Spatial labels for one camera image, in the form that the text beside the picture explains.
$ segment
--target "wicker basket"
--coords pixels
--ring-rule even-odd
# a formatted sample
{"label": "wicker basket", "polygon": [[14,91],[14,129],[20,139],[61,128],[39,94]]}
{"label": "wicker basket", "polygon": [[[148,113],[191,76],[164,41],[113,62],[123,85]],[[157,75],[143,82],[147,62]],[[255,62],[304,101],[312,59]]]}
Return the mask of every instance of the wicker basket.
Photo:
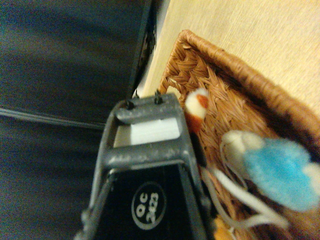
{"label": "wicker basket", "polygon": [[[246,130],[262,137],[284,137],[303,144],[312,160],[320,159],[320,120],[281,87],[249,67],[241,59],[196,36],[182,31],[163,73],[159,91],[175,88],[184,105],[187,94],[202,87],[209,91],[209,109],[199,138],[209,164],[223,170],[219,145],[230,130]],[[221,202],[233,219],[251,215],[250,209],[214,182]],[[263,225],[252,231],[259,239],[320,239],[320,208],[300,213],[289,210],[254,192],[283,214],[289,230]],[[245,230],[236,230],[238,240],[249,240]]]}

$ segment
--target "qc sticker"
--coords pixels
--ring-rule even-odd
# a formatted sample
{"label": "qc sticker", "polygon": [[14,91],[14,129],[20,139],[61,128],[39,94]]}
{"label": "qc sticker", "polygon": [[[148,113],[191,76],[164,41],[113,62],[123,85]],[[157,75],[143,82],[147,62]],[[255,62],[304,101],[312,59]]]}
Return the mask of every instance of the qc sticker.
{"label": "qc sticker", "polygon": [[165,215],[167,199],[162,187],[148,181],[135,192],[131,213],[135,224],[143,230],[155,228]]}

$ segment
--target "orange and white toy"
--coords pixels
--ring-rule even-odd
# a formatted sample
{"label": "orange and white toy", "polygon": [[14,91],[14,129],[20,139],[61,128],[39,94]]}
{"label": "orange and white toy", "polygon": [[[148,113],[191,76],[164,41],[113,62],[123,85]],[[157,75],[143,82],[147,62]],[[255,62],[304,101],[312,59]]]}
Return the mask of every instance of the orange and white toy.
{"label": "orange and white toy", "polygon": [[184,116],[190,133],[198,133],[205,119],[209,93],[204,88],[191,92],[185,101]]}

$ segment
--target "blue plush toy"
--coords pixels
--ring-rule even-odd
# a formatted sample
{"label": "blue plush toy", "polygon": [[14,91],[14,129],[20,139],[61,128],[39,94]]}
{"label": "blue plush toy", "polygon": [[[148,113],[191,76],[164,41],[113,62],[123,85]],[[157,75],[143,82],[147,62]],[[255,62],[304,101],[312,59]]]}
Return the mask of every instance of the blue plush toy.
{"label": "blue plush toy", "polygon": [[300,212],[319,204],[320,166],[301,145],[232,130],[223,135],[220,150],[234,172],[273,201]]}

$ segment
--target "wooden surface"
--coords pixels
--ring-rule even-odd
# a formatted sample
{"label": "wooden surface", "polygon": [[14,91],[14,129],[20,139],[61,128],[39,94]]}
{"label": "wooden surface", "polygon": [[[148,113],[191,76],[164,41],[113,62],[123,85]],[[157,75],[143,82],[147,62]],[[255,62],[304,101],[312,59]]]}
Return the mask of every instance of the wooden surface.
{"label": "wooden surface", "polygon": [[143,96],[158,88],[184,29],[243,59],[320,116],[319,0],[171,0]]}

